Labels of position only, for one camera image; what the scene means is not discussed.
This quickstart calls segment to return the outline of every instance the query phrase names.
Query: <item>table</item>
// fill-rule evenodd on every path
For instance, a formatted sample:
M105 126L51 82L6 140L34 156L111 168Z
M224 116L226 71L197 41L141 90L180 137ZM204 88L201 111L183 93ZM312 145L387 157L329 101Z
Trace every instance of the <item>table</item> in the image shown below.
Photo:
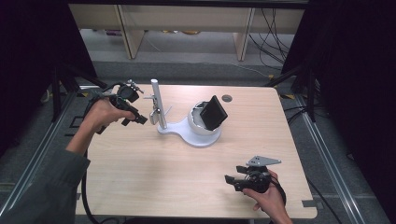
M139 85L146 94L150 85ZM287 193L292 218L314 218L312 201L276 90L257 87L161 85L164 109L171 107L167 122L184 119L198 102L213 95L230 95L221 136L211 147L186 144L178 135L162 135L157 125L114 123L92 139L87 194L93 214L136 217L226 217L261 218L252 210L254 201L224 176L244 177L235 170L253 156L280 159L269 166L277 172ZM142 115L152 110L152 101L134 102ZM77 214L85 214L78 200Z

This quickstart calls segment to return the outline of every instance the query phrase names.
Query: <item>gray sleeve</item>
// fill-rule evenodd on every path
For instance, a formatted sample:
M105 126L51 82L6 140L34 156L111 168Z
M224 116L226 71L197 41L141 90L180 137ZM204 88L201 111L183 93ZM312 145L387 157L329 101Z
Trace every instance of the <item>gray sleeve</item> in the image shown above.
M90 161L58 150L40 176L16 204L0 217L0 223L67 223L76 214L77 187Z

